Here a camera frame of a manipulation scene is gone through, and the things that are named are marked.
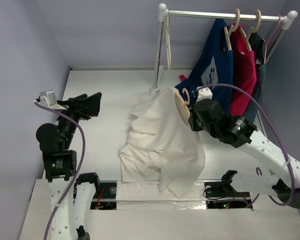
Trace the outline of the white t shirt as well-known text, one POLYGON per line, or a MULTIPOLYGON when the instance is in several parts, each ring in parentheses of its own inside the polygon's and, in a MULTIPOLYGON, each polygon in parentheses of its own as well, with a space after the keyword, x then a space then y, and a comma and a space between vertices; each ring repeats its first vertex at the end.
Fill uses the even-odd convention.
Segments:
POLYGON ((144 98, 129 114, 126 143, 119 150, 125 183, 159 174, 159 191, 185 195, 202 173, 206 155, 197 132, 179 115, 174 87, 144 98))

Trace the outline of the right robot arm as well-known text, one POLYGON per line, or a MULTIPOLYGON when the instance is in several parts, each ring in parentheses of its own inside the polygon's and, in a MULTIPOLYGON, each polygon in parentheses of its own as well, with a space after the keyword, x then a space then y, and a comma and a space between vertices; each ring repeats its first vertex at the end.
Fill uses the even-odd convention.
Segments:
POLYGON ((273 173, 253 176, 228 170, 217 188, 218 198, 253 192, 277 197, 281 203, 300 209, 300 161, 284 154, 256 125, 243 116, 226 115, 221 105, 212 99, 195 103, 188 122, 193 131, 207 132, 220 142, 255 158, 273 173))

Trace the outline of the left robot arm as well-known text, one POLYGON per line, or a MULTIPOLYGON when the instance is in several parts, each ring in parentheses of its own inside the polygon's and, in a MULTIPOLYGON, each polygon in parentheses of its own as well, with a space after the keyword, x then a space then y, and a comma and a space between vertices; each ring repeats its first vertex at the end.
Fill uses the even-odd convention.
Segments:
POLYGON ((81 94, 57 100, 54 91, 43 91, 34 105, 57 115, 54 123, 42 124, 35 137, 42 152, 45 179, 50 191, 52 213, 45 240, 89 240, 85 222, 94 197, 101 191, 96 172, 79 173, 86 152, 81 120, 100 112, 102 93, 81 94))

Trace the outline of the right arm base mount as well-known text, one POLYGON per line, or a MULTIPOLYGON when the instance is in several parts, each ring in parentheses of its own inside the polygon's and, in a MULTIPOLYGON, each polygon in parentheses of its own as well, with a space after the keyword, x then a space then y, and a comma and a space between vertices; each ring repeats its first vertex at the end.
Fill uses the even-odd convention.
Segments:
POLYGON ((204 183, 202 195, 206 199, 207 209, 244 209, 252 208, 250 205, 251 195, 249 192, 239 192, 235 190, 230 183, 236 170, 228 170, 221 180, 207 181, 204 183))

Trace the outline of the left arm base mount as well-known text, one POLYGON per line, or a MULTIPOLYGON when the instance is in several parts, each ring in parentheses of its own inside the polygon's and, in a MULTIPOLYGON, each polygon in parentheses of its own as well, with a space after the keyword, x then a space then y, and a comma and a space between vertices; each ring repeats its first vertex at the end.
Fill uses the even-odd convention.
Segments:
POLYGON ((102 181, 100 190, 93 196, 91 210, 116 210, 117 209, 117 181, 102 181))

